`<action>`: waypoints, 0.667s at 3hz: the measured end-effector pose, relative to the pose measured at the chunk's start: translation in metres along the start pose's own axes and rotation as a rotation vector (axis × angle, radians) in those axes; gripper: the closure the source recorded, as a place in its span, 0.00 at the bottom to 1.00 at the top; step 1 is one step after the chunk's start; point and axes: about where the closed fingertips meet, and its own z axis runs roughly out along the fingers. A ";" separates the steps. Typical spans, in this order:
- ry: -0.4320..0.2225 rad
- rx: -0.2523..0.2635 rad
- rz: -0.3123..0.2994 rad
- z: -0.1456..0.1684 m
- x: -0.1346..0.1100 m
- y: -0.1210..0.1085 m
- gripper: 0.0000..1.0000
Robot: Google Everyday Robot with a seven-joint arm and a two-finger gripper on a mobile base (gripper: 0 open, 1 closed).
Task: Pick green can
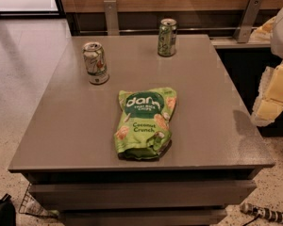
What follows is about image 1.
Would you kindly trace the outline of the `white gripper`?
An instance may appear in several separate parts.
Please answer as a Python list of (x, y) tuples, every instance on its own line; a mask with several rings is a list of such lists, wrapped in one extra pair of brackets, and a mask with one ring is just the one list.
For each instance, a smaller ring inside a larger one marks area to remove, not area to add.
[(275, 68), (267, 66), (263, 72), (258, 86), (258, 97), (252, 108), (251, 122), (255, 126), (265, 127), (273, 123), (282, 111), (283, 61)]

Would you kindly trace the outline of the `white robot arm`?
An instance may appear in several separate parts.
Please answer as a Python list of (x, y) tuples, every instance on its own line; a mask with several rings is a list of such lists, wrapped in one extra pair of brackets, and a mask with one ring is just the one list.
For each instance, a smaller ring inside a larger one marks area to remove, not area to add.
[(267, 66), (263, 72), (258, 96), (254, 101), (251, 121), (255, 126), (267, 126), (283, 111), (283, 8), (251, 34), (251, 40), (268, 41), (273, 55), (282, 59), (275, 68)]

